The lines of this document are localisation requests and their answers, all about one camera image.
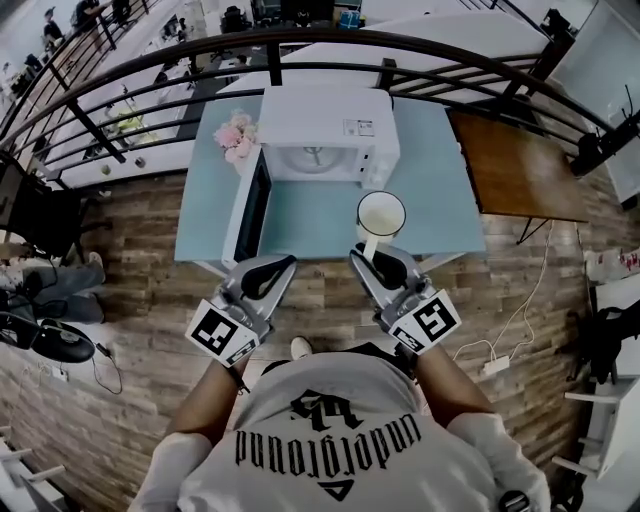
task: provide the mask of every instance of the light blue table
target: light blue table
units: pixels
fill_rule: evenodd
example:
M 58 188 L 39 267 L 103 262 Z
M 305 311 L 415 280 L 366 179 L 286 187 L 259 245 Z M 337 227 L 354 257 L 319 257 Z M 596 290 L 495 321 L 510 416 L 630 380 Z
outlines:
M 196 138 L 182 198 L 175 259 L 193 261 L 217 273 L 240 177 L 213 140 L 232 111 L 255 121 L 261 97 L 208 103 Z M 433 254 L 429 270 L 466 252 L 485 250 L 480 216 L 465 161 L 444 108 L 395 99 L 400 161 L 385 190 L 396 194 L 407 221 L 393 245 L 411 254 Z M 358 242 L 356 207 L 368 191 L 355 183 L 273 183 L 260 254 L 299 259 L 346 258 Z

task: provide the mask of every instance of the open microwave door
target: open microwave door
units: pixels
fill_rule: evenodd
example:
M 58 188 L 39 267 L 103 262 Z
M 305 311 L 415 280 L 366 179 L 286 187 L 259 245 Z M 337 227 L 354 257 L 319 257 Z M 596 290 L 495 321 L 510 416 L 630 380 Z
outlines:
M 245 163 L 222 250 L 222 264 L 232 269 L 258 255 L 260 237 L 271 194 L 271 177 L 261 146 L 255 146 Z

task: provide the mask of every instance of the forearm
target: forearm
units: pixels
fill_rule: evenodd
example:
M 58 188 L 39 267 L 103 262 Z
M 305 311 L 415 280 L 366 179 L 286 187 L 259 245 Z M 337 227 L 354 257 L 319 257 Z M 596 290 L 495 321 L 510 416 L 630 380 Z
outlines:
M 244 374 L 249 358 L 234 366 Z M 216 445 L 224 435 L 231 410 L 238 396 L 238 386 L 229 372 L 212 361 L 196 387 L 185 398 L 169 424 L 167 435 L 173 432 L 202 434 Z
M 465 412 L 493 412 L 484 393 L 440 345 L 418 358 L 414 374 L 433 418 L 444 428 Z

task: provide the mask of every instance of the cup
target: cup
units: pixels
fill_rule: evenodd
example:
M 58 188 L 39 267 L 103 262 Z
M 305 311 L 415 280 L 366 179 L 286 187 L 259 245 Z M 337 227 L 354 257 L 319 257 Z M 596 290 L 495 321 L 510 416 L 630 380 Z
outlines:
M 379 243 L 388 244 L 398 234 L 407 219 L 402 201 L 389 192 L 371 192 L 358 203 L 357 231 L 365 242 L 363 256 L 373 260 Z

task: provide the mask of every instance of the shoe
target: shoe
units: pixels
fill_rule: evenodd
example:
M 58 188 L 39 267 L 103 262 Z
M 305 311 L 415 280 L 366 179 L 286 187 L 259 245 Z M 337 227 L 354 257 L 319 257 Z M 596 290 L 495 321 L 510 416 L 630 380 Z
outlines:
M 297 361 L 298 359 L 310 356 L 311 354 L 313 354 L 313 349 L 306 338 L 303 338 L 302 336 L 296 336 L 293 338 L 291 341 L 291 359 Z
M 104 263 L 102 263 L 102 256 L 100 256 L 97 252 L 89 253 L 89 263 L 95 261 L 98 265 L 104 268 Z

